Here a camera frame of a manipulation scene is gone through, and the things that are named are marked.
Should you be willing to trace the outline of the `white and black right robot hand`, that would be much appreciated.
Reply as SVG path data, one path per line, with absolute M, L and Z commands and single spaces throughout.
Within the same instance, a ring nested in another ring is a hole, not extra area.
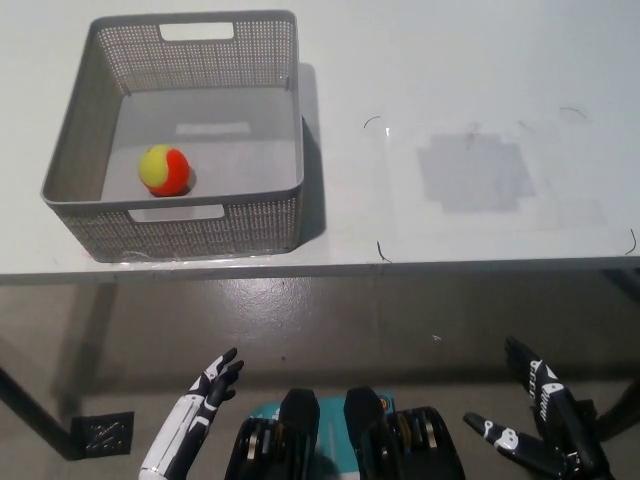
M 537 438 L 468 412 L 464 422 L 512 462 L 548 479 L 611 479 L 597 437 L 595 409 L 578 401 L 549 364 L 513 336 L 505 339 L 506 363 L 528 393 Z

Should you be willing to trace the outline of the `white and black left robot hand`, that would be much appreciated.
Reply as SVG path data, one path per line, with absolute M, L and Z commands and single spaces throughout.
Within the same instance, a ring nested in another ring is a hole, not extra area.
M 138 478 L 184 479 L 196 459 L 220 406 L 232 399 L 244 366 L 232 348 L 209 365 L 179 398 L 164 421 Z

